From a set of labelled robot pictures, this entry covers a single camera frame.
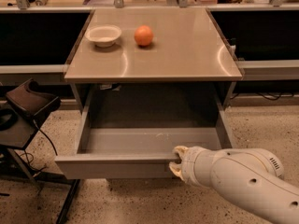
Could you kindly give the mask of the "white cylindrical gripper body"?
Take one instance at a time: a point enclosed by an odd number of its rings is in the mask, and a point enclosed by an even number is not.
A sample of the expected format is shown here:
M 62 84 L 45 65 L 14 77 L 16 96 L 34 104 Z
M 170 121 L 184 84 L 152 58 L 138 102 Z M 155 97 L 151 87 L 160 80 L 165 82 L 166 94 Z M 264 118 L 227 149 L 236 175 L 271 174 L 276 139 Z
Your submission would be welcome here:
M 210 187 L 216 155 L 217 151 L 202 147 L 185 147 L 180 155 L 182 180 L 191 186 Z

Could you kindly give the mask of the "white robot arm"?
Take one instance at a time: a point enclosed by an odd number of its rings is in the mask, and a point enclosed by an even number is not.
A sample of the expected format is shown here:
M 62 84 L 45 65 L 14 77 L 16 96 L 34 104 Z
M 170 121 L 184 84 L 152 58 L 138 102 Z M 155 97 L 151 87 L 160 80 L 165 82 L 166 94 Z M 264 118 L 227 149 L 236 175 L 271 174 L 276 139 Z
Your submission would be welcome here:
M 169 168 L 183 182 L 214 189 L 223 199 L 273 224 L 299 224 L 299 188 L 284 180 L 273 153 L 261 148 L 174 148 Z

